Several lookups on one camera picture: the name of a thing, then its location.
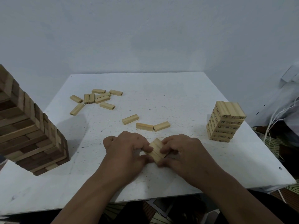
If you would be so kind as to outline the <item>person's right hand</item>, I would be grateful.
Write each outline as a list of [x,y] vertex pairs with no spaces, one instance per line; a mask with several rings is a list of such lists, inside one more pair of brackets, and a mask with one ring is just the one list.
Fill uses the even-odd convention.
[[188,184],[203,192],[211,188],[216,178],[224,173],[197,138],[179,134],[164,138],[162,143],[162,154],[171,151],[178,154],[178,158],[174,158],[172,170]]

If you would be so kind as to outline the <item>person's left hand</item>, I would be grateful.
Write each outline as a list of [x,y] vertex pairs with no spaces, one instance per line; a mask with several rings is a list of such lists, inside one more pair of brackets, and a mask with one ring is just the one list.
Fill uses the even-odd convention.
[[103,145],[106,155],[97,172],[104,182],[117,188],[130,183],[144,168],[138,166],[140,151],[150,153],[153,150],[144,136],[128,131],[105,138]]

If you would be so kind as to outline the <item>light wooden block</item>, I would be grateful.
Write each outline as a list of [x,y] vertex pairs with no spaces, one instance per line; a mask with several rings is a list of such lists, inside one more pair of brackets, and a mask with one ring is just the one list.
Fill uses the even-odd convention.
[[168,155],[168,153],[164,154],[163,156],[159,156],[156,153],[151,153],[151,152],[150,153],[144,152],[144,153],[150,155],[156,163],[158,163],[161,159],[165,158]]
[[127,118],[122,119],[122,123],[123,123],[124,125],[127,125],[127,124],[129,124],[129,123],[131,123],[131,122],[134,122],[134,121],[136,121],[136,120],[139,120],[139,116],[138,116],[137,114],[134,114],[134,115],[132,115],[132,116],[129,116],[129,117],[127,117]]
[[149,125],[149,124],[144,124],[144,123],[136,123],[136,128],[140,130],[145,130],[145,131],[154,131],[154,126]]
[[157,131],[169,128],[170,126],[171,126],[171,124],[168,121],[165,121],[163,123],[154,125],[153,128],[154,128],[154,131],[157,132]]
[[161,148],[163,147],[163,143],[159,138],[154,139],[149,146],[153,148],[151,153],[156,153],[159,156],[164,155],[160,152]]

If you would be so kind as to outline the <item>person's left forearm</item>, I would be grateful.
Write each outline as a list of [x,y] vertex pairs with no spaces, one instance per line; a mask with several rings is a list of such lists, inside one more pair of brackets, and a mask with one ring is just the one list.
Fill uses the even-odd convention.
[[50,224],[98,224],[112,197],[134,176],[125,168],[99,167]]

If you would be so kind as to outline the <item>person's right forearm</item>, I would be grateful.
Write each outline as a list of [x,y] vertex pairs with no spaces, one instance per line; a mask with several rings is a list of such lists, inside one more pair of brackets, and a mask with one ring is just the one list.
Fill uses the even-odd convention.
[[194,185],[219,207],[229,224],[283,224],[227,172],[204,171]]

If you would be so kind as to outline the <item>small numbered wooden tower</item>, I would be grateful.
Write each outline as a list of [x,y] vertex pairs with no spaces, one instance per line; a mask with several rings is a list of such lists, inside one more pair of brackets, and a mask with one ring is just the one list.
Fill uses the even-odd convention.
[[208,139],[229,143],[246,117],[239,103],[216,101],[206,125]]

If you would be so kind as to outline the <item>scattered group of wooden blocks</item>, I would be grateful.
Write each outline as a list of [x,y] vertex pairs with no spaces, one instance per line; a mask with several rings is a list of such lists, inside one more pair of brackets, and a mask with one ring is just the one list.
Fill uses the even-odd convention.
[[80,98],[76,95],[71,95],[70,99],[77,103],[76,107],[70,112],[70,115],[76,116],[85,105],[88,104],[99,104],[100,107],[114,110],[115,105],[109,104],[106,101],[109,101],[112,95],[122,96],[122,91],[117,90],[102,90],[102,89],[92,89],[92,93],[84,94],[84,98]]

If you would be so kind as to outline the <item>large two-tone wooden tower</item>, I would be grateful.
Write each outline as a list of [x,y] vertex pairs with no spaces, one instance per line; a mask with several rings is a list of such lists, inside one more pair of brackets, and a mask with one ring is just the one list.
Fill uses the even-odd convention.
[[70,161],[66,138],[2,64],[0,155],[35,176]]

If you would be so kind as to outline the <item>white box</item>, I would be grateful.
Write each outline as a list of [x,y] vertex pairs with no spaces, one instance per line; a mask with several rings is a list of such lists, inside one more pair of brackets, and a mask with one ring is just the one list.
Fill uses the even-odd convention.
[[281,77],[281,80],[283,80],[286,83],[299,83],[299,64],[292,65]]

